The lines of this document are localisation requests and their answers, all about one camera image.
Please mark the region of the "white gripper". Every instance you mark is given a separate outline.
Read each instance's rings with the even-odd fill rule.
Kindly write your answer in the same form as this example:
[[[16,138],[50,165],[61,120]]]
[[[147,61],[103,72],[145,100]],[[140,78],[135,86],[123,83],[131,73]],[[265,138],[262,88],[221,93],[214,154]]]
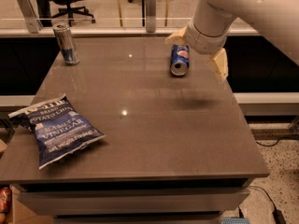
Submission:
[[[184,46],[187,43],[190,48],[198,53],[215,53],[209,57],[208,66],[215,78],[223,83],[229,75],[227,53],[223,48],[226,37],[227,35],[204,35],[195,27],[193,21],[190,21],[187,27],[183,27],[168,36],[164,43],[178,46]]]

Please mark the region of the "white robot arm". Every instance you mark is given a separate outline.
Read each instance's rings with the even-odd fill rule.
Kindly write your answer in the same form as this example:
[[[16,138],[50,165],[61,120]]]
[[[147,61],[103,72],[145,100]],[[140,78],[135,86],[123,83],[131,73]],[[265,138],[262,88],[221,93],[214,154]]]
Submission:
[[[188,25],[165,42],[208,54],[216,78],[223,82],[228,76],[223,46],[237,18],[299,64],[299,0],[199,0]]]

